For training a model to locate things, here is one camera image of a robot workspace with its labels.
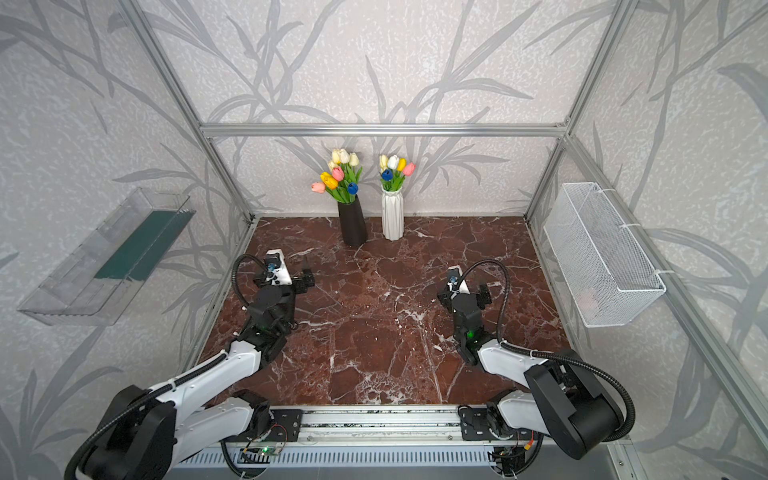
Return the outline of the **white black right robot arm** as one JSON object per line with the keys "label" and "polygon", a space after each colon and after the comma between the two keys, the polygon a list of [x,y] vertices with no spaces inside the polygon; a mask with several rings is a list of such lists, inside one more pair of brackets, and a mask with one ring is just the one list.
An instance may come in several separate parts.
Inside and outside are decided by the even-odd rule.
{"label": "white black right robot arm", "polygon": [[551,438],[569,457],[580,459],[603,442],[628,435],[636,409],[627,389],[572,349],[531,350],[483,326],[492,302],[486,285],[471,290],[467,272],[451,267],[437,299],[452,316],[453,339],[462,360],[483,372],[510,379],[519,389],[501,393],[482,408],[458,409],[466,440],[511,440],[519,433],[536,444]]}

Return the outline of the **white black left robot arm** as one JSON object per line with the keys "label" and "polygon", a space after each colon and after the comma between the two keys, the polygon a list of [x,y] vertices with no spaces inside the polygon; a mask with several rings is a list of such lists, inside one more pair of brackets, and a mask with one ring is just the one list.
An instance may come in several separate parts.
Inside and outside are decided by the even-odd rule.
{"label": "white black left robot arm", "polygon": [[314,287],[308,264],[289,273],[281,250],[257,259],[261,268],[241,331],[216,356],[148,389],[130,385],[115,395],[96,431],[76,450],[64,476],[76,479],[161,479],[179,462],[213,443],[272,425],[268,400],[247,390],[209,406],[233,384],[266,368],[297,328],[297,296]]}

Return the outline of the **white ribbed ceramic vase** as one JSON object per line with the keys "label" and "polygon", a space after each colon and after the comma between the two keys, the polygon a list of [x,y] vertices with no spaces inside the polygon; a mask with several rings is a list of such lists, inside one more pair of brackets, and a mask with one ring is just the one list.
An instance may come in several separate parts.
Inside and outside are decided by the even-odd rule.
{"label": "white ribbed ceramic vase", "polygon": [[404,234],[404,199],[401,191],[382,192],[382,231],[387,240],[399,240]]}

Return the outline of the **pink yellow tulip bundle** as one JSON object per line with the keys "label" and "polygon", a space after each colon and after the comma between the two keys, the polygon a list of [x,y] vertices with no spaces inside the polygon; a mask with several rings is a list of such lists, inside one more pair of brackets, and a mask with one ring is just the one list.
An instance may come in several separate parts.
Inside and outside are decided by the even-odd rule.
{"label": "pink yellow tulip bundle", "polygon": [[356,195],[350,195],[347,187],[354,183],[351,179],[350,168],[346,164],[336,166],[330,172],[321,174],[321,181],[313,183],[311,190],[315,193],[328,193],[338,203],[351,203]]}

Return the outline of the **black cylindrical vase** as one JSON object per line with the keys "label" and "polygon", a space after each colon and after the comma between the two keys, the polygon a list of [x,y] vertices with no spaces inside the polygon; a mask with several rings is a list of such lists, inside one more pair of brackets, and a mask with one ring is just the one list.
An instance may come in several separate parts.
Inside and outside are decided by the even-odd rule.
{"label": "black cylindrical vase", "polygon": [[367,241],[367,228],[360,198],[356,196],[351,203],[338,203],[337,209],[344,243],[352,248],[359,248]]}

